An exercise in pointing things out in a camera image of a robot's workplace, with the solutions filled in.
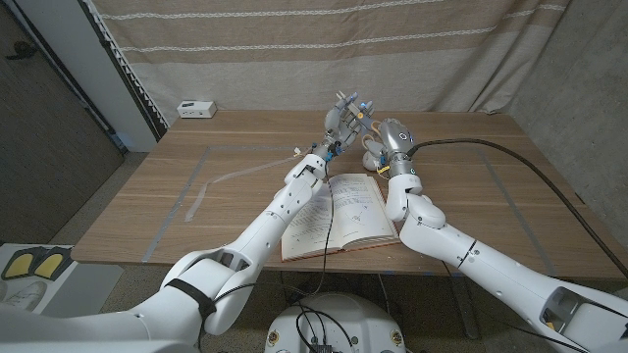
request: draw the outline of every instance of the black strap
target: black strap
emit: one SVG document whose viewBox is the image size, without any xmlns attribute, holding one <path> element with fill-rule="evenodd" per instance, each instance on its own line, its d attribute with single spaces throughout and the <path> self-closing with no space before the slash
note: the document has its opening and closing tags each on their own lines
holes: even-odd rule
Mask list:
<svg viewBox="0 0 628 353">
<path fill-rule="evenodd" d="M 198 290 L 195 286 L 189 284 L 188 282 L 175 278 L 169 281 L 166 285 L 172 286 L 182 291 L 198 303 L 198 312 L 200 313 L 200 318 L 202 319 L 203 323 L 208 316 L 216 313 L 216 305 L 214 305 L 214 301 L 210 299 L 207 295 L 205 295 L 205 293 Z"/>
</svg>

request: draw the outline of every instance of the small white box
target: small white box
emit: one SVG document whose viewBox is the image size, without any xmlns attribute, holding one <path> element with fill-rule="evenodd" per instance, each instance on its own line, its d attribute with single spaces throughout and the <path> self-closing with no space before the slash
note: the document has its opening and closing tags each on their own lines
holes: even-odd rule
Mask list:
<svg viewBox="0 0 628 353">
<path fill-rule="evenodd" d="M 183 101 L 177 107 L 182 118 L 211 118 L 216 113 L 214 102 Z"/>
</svg>

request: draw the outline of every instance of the book page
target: book page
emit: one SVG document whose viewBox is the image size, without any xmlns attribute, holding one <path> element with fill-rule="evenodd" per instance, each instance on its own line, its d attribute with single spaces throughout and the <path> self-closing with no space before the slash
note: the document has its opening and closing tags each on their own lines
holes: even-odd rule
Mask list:
<svg viewBox="0 0 628 353">
<path fill-rule="evenodd" d="M 296 214 L 282 236 L 282 258 L 291 259 L 307 256 L 311 253 L 323 253 L 327 232 L 332 221 L 332 198 L 327 184 Z M 330 250 L 340 247 L 330 234 Z"/>
<path fill-rule="evenodd" d="M 346 174 L 330 179 L 334 196 L 334 234 L 339 245 L 362 238 L 393 236 L 379 189 L 369 176 Z"/>
</svg>

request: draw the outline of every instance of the white tape line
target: white tape line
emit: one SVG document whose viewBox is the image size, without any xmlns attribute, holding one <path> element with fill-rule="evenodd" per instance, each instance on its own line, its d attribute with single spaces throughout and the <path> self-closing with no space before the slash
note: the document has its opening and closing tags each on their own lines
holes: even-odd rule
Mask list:
<svg viewBox="0 0 628 353">
<path fill-rule="evenodd" d="M 200 188 L 200 190 L 198 191 L 198 196 L 196 196 L 196 201 L 194 201 L 194 203 L 189 208 L 187 213 L 185 213 L 185 221 L 186 222 L 190 222 L 194 218 L 194 214 L 196 213 L 196 210 L 198 210 L 198 208 L 200 207 L 201 202 L 203 202 L 203 198 L 205 197 L 205 192 L 207 191 L 207 186 L 209 186 L 210 184 L 213 184 L 213 183 L 216 183 L 216 182 L 220 182 L 220 181 L 225 181 L 225 180 L 228 180 L 228 179 L 234 178 L 234 177 L 244 176 L 244 175 L 247 175 L 247 174 L 250 174 L 250 173 L 254 173 L 254 172 L 257 172 L 257 171 L 261 171 L 261 170 L 264 170 L 264 169 L 267 169 L 267 168 L 275 167 L 275 166 L 278 166 L 280 164 L 283 164 L 283 163 L 286 163 L 286 162 L 289 162 L 289 161 L 293 161 L 293 160 L 295 160 L 297 158 L 300 158 L 300 157 L 302 157 L 302 156 L 289 157 L 289 158 L 283 159 L 281 161 L 275 161 L 275 162 L 268 163 L 268 164 L 265 164 L 265 165 L 261 165 L 261 166 L 257 166 L 257 167 L 253 167 L 253 168 L 249 168 L 249 169 L 245 169 L 243 171 L 229 173 L 227 175 L 219 176 L 218 178 L 210 178 Z"/>
</svg>

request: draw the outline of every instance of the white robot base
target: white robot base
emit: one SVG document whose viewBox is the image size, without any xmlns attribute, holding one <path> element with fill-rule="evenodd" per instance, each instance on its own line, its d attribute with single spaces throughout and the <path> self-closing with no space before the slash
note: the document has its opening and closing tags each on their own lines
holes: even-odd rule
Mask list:
<svg viewBox="0 0 628 353">
<path fill-rule="evenodd" d="M 357 295 L 347 293 L 321 293 L 303 299 L 301 307 L 298 304 L 285 309 L 271 324 L 266 337 L 264 352 L 266 353 L 296 353 L 309 352 L 296 330 L 296 320 L 305 339 L 314 346 L 324 345 L 323 328 L 328 346 L 319 349 L 320 352 L 377 352 L 377 353 L 404 353 L 405 344 L 399 325 L 384 310 L 372 302 Z M 315 310 L 329 315 L 342 324 L 348 339 L 340 327 L 328 317 L 320 314 L 319 317 L 309 310 Z"/>
</svg>

